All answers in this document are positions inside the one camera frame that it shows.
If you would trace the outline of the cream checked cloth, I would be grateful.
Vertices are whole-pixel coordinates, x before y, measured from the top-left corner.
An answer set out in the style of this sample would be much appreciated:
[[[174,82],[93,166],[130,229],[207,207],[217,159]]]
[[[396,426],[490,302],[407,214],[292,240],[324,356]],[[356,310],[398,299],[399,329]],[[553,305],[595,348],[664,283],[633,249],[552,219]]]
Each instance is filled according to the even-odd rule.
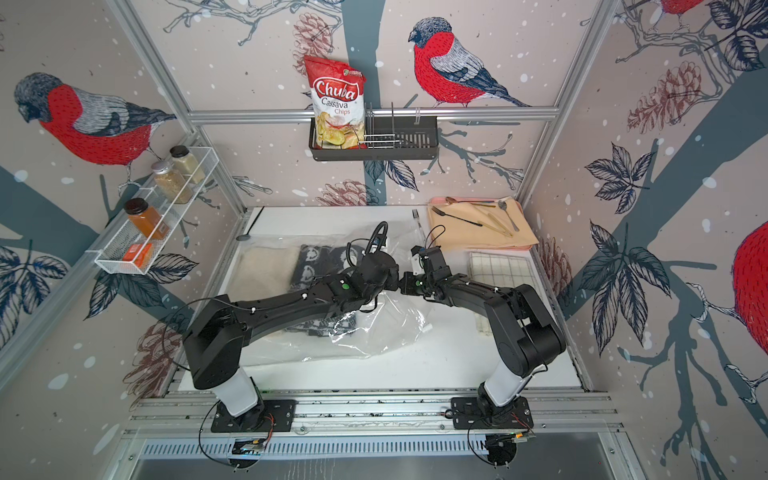
[[[534,265],[525,256],[471,252],[469,277],[473,281],[497,287],[516,288],[527,284],[533,287],[539,296],[544,294]]]

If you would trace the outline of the clear plastic vacuum bag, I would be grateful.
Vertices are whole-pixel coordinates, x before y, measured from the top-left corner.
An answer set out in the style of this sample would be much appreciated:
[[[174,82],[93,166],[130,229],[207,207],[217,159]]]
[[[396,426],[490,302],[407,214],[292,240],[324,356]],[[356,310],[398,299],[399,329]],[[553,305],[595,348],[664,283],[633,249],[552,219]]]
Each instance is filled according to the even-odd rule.
[[[362,256],[373,229],[372,225],[364,225],[332,234],[253,235],[240,244],[239,253],[230,268],[228,283],[239,255],[252,247],[300,249],[303,244],[341,247],[346,250],[350,266]],[[291,333],[286,328],[244,348],[240,363],[244,367],[255,367],[328,359],[366,359],[382,355],[415,343],[428,330],[428,316],[432,309],[431,304],[419,297],[383,291],[376,302],[354,312],[357,328],[352,334],[314,337]]]

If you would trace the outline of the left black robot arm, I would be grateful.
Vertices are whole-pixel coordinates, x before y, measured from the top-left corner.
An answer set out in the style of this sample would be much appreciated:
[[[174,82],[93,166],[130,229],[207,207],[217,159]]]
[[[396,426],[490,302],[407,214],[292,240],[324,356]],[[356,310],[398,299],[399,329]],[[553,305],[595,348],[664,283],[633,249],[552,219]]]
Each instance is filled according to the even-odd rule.
[[[359,311],[382,291],[397,290],[398,283],[398,264],[378,251],[304,290],[240,303],[226,295],[209,299],[183,336],[194,388],[214,392],[228,413],[243,415],[259,404],[255,384],[240,365],[246,346],[305,321]]]

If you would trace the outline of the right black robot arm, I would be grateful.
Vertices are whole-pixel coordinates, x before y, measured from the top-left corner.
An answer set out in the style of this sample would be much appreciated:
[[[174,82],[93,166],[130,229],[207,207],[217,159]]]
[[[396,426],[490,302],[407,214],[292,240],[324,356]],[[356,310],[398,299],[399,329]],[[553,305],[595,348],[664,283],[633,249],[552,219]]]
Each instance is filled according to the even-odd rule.
[[[500,409],[515,402],[540,369],[547,369],[567,347],[543,300],[528,285],[499,287],[454,274],[438,247],[411,249],[420,273],[406,272],[400,291],[428,302],[484,316],[500,362],[478,388],[478,400]]]

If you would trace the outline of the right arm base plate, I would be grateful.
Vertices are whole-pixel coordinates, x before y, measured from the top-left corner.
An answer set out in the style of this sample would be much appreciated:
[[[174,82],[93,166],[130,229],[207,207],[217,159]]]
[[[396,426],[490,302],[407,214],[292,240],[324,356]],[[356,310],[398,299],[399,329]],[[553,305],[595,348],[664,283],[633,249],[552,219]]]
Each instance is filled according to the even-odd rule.
[[[444,416],[452,421],[456,430],[531,430],[534,427],[528,400],[522,396],[503,407],[479,397],[453,397]]]

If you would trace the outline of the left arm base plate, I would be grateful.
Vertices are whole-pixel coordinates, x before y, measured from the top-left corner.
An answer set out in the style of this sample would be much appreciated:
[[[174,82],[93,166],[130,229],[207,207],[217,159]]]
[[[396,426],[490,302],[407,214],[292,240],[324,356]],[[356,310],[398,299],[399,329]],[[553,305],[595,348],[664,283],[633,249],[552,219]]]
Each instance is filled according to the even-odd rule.
[[[212,420],[212,433],[290,432],[297,401],[292,399],[260,400],[240,416],[233,416],[219,403]]]

